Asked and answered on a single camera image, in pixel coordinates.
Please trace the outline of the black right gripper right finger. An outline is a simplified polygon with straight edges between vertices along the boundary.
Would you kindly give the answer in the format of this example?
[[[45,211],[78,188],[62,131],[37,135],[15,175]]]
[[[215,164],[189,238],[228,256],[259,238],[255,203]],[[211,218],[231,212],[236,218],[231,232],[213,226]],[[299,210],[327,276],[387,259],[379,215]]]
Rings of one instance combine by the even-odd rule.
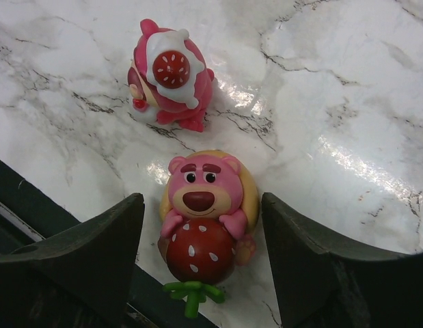
[[[262,222],[284,327],[423,327],[423,252],[353,240],[272,193]]]

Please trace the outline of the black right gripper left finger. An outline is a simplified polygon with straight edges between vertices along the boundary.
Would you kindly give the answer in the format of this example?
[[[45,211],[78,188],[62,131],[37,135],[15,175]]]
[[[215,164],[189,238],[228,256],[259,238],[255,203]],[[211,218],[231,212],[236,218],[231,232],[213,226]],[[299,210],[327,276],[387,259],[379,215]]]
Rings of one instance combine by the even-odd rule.
[[[120,327],[144,219],[134,193],[84,223],[0,255],[0,327]]]

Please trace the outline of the pink bear donut figure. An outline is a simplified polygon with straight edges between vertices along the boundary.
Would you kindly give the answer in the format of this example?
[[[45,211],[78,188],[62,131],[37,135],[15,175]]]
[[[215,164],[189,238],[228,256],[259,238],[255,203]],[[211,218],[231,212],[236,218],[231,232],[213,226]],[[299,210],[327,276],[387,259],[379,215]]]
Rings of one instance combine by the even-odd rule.
[[[220,150],[177,156],[168,169],[158,247],[177,280],[163,288],[184,299],[185,316],[195,318],[207,300],[225,301],[217,284],[255,253],[260,198],[248,169]]]

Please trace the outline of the pink bear strawberry figure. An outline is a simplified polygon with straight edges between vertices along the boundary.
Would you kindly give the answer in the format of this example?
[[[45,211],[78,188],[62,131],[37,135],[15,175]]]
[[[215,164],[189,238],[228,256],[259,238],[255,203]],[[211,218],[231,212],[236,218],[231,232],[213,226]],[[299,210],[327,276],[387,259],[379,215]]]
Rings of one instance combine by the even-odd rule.
[[[177,123],[201,133],[214,72],[186,29],[162,28],[148,18],[140,27],[128,71],[133,117],[149,124]]]

